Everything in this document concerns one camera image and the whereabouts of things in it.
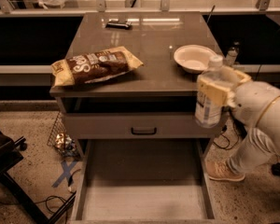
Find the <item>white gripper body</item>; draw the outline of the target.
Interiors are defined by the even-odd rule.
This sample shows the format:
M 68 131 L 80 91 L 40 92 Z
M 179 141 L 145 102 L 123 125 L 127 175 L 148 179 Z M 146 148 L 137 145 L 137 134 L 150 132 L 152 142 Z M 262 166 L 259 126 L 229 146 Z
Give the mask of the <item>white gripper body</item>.
M 248 128 L 254 128 L 265 109 L 280 97 L 280 89 L 263 81 L 249 81 L 235 90 L 233 116 Z

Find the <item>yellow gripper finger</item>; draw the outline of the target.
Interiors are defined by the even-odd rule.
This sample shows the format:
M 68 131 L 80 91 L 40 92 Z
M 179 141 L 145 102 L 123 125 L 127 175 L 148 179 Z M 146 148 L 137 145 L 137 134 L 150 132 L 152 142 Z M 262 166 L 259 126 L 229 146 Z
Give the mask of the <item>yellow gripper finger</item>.
M 235 86 L 242 85 L 251 80 L 251 76 L 229 66 L 223 67 L 223 76 Z
M 198 91 L 218 106 L 234 106 L 234 89 L 236 83 L 225 80 L 212 80 L 199 77 L 197 80 Z

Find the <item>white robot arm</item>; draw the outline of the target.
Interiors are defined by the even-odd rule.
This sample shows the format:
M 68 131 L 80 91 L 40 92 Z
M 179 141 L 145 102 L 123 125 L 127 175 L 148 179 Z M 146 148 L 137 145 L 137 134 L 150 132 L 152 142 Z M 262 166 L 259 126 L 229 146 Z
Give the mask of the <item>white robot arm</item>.
M 215 105 L 229 106 L 246 128 L 261 130 L 280 146 L 280 89 L 228 66 L 198 75 L 197 85 Z

